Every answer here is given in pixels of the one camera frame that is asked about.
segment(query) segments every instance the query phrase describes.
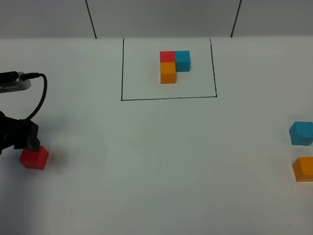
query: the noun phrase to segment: black wire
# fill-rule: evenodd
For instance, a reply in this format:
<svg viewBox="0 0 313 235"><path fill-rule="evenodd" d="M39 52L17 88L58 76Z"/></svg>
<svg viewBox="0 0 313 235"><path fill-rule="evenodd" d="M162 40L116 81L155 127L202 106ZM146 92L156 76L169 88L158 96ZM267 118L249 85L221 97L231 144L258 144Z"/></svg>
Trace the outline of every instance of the black wire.
<svg viewBox="0 0 313 235"><path fill-rule="evenodd" d="M44 79L44 91L43 91L43 95L41 96L41 99L39 101L39 104L37 105L35 110L27 118L21 120L21 123L18 126L15 126L15 127L11 128L10 130L7 131L7 133L0 133L0 137L12 134L13 132L16 132L19 129L21 129L25 124L27 124L38 113L38 111L40 110L41 106L43 105L44 100L45 100L45 95L47 94L47 84L48 84L48 82L47 82L47 77L43 73L38 73L37 75L38 76L32 77L30 79L37 78L37 77L43 77L43 79Z"/></svg>
<svg viewBox="0 0 313 235"><path fill-rule="evenodd" d="M30 121L37 113L38 111L40 110L41 106L43 105L44 103L44 100L45 100L45 95L47 94L47 77L43 74L43 73L40 73L39 74L40 77L43 77L44 79L44 91L43 91L43 95L41 96L41 99L39 101L39 104L37 105L37 107L35 108L35 110L27 117L23 120L23 122L25 122L25 124Z"/></svg>

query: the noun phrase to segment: blue cube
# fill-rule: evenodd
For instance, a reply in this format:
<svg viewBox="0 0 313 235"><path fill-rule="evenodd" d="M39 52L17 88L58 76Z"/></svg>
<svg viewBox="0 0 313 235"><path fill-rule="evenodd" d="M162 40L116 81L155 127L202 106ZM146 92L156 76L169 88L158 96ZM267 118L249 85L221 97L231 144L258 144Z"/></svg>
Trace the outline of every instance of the blue cube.
<svg viewBox="0 0 313 235"><path fill-rule="evenodd" d="M309 146L313 142L313 122L295 121L289 134L292 145Z"/></svg>
<svg viewBox="0 0 313 235"><path fill-rule="evenodd" d="M175 51L176 72L190 71L190 52L188 50Z"/></svg>

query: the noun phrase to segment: black rectangle outline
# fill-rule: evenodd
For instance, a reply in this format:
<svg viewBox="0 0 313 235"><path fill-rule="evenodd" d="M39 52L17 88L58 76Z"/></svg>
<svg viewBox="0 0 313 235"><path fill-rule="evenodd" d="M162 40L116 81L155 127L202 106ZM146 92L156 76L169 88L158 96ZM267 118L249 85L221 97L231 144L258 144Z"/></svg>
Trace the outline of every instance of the black rectangle outline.
<svg viewBox="0 0 313 235"><path fill-rule="evenodd" d="M152 98L152 99L123 99L123 80L124 80L124 41L125 41L125 38L123 38L123 60L122 60L122 90L121 90L121 101L135 101L135 100L159 100L159 99L195 99L195 98L217 98L216 81L215 81L215 70L214 70L214 61L213 61L213 50L212 50L212 41L211 41L211 38L210 38L210 46L211 46L211 59L212 59L213 78L214 78L214 86L215 86L215 96L174 97L174 98Z"/></svg>

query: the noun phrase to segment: wooden block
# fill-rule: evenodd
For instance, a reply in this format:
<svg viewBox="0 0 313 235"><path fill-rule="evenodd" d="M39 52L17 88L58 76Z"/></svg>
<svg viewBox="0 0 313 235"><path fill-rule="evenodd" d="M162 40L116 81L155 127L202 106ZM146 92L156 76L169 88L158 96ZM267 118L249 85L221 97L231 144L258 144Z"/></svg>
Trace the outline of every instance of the wooden block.
<svg viewBox="0 0 313 235"><path fill-rule="evenodd" d="M190 71L190 51L177 50L175 51L176 72Z"/></svg>
<svg viewBox="0 0 313 235"><path fill-rule="evenodd" d="M161 62L161 84L176 83L175 62Z"/></svg>
<svg viewBox="0 0 313 235"><path fill-rule="evenodd" d="M47 161L49 153L45 147L40 146L39 151L33 152L24 149L20 157L20 162L26 167L31 169L43 170Z"/></svg>
<svg viewBox="0 0 313 235"><path fill-rule="evenodd" d="M298 158L292 168L297 182L313 182L313 157Z"/></svg>
<svg viewBox="0 0 313 235"><path fill-rule="evenodd" d="M160 51L160 62L175 62L175 51Z"/></svg>
<svg viewBox="0 0 313 235"><path fill-rule="evenodd" d="M295 121L289 134L292 145L309 146L313 142L313 122Z"/></svg>

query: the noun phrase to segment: black line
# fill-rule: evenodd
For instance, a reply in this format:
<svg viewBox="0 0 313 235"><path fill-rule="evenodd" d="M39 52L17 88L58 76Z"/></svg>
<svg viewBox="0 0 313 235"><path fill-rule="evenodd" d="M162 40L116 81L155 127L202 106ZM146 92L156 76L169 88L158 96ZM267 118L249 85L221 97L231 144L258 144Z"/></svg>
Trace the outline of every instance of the black line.
<svg viewBox="0 0 313 235"><path fill-rule="evenodd" d="M214 62L213 62L212 41L211 41L211 38L210 38L210 45L211 45L211 59L212 59L213 77L214 77L214 86L215 86L215 96L174 97L174 98L151 98L151 99L123 99L123 80L124 80L124 41L125 41L125 38L123 38L123 61L122 61L122 91L121 91L121 101L135 101L135 100L160 100L160 99L196 99L196 98L217 98L216 81L215 81L215 71L214 71Z"/></svg>
<svg viewBox="0 0 313 235"><path fill-rule="evenodd" d="M215 94L216 94L216 97L217 97L216 81L215 81L215 70L214 70L214 62L213 62L213 50L212 50L212 41L211 41L211 38L210 38L210 44L211 44L211 59L212 59L212 67L213 67L213 77L214 77Z"/></svg>
<svg viewBox="0 0 313 235"><path fill-rule="evenodd" d="M88 6L87 0L85 0L85 3L86 3L87 10L88 10L88 14L89 14L92 30L93 30L93 33L94 33L94 37L97 39L97 34L96 34L96 31L94 30L94 26L93 26L93 22L92 22L92 18L91 18L91 14L90 14L90 10L89 10L89 6Z"/></svg>
<svg viewBox="0 0 313 235"><path fill-rule="evenodd" d="M122 101L134 101L134 100L159 100L159 99L198 99L198 98L216 98L216 96L196 96L196 97L175 97L175 98L153 98L153 99L123 99Z"/></svg>
<svg viewBox="0 0 313 235"><path fill-rule="evenodd" d="M125 41L125 38L123 38L123 60L122 60L122 91L121 91L121 101L123 100L123 80L124 80L124 41Z"/></svg>
<svg viewBox="0 0 313 235"><path fill-rule="evenodd" d="M239 11L240 11L240 7L241 7L241 2L242 2L242 1L243 1L243 0L240 0L239 5L238 5L238 10L237 10L237 14L236 14L234 26L233 26L233 29L232 29L231 35L230 35L231 38L233 37L233 34L234 34L234 30L235 30L235 26L236 26L236 23L237 23L237 18L238 18L238 15L239 15Z"/></svg>

